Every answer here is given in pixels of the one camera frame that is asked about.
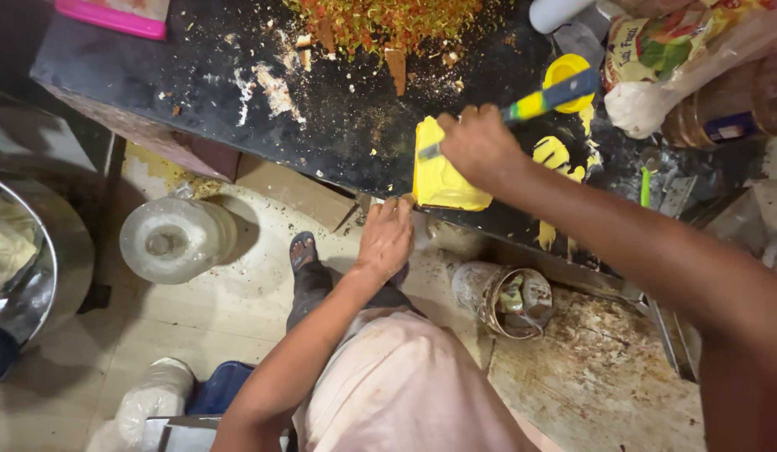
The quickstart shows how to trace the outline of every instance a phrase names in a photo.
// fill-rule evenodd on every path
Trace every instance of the white bottle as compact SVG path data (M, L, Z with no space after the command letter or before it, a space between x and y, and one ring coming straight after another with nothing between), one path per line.
M152 283L182 284L226 258L236 240L235 221L222 207L167 197L126 218L121 254L133 272Z
M574 18L595 0L534 0L528 10L531 25L543 35Z

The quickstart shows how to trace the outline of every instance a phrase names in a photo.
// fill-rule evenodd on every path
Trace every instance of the white tile floor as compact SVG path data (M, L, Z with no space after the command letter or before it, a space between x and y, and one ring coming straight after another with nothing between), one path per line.
M293 276L288 244L313 231L319 256L343 272L358 251L360 228L327 233L303 214L234 186L222 204L238 215L241 247L234 262L182 285L143 282L122 263L117 240L126 215L144 199L167 192L146 163L127 155L97 280L112 286L110 307L71 319L41 338L0 386L0 451L82 450L90 434L112 419L126 390L164 356L187 363L200 380L226 360L258 363L285 334ZM417 252L403 291L434 323L449 326L478 363L488 363L488 340L474 315L457 307L441 252Z

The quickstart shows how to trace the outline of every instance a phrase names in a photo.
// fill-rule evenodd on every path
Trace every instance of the hand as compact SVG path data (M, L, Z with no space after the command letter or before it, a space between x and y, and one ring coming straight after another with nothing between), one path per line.
M354 268L372 272L381 285L402 269L413 251L414 203L413 195L403 195L369 209Z
M492 104L480 109L467 105L460 122L447 113L442 113L437 121L446 134L441 153L469 183L481 190L494 193L497 181L519 177L520 170L532 162Z

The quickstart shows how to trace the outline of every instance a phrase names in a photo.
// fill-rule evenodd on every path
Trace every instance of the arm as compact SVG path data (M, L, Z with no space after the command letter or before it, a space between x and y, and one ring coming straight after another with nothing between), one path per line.
M476 187L554 224L777 383L777 274L684 224L534 163L494 106L442 115L442 153Z
M352 270L262 360L221 418L212 452L279 450L279 437L310 393L360 309L413 250L413 199L369 209Z

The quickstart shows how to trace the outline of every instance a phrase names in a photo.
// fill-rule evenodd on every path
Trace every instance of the black countertop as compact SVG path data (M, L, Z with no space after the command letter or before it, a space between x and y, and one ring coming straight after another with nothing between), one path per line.
M299 63L293 70L286 67L283 56L293 49L302 27L279 0L173 0L165 42L56 16L32 77L384 198L412 189L415 125L426 115L457 113L467 104L509 105L539 88L547 66L558 56L550 36L530 26L529 2L486 5L477 26L464 34L464 58L452 69L443 64L441 55L429 57L438 50L408 58L408 72L417 77L399 98L387 66L379 65L374 55L358 54L348 62L339 52L336 60L329 60L317 44L310 72ZM496 30L489 25L491 16L503 18L502 22L494 19ZM260 83L251 99L242 101L240 85L256 82L252 69L259 64L286 82L305 123L290 112L273 115ZM463 82L462 92L454 88L456 80ZM628 139L614 128L600 102L602 95L595 96L598 108L592 138L600 145L603 167L596 167L584 182L636 201L639 156L654 141ZM247 117L239 125L244 105ZM174 106L181 108L178 116L172 115ZM513 131L529 153L539 139L558 137L570 151L572 167L585 166L591 150L577 114L552 113ZM671 155L677 165L684 164L684 154ZM540 249L535 240L538 221L499 201L482 212L423 210L501 240ZM567 239L561 234L551 253L567 256ZM585 252L574 254L572 260L599 266Z

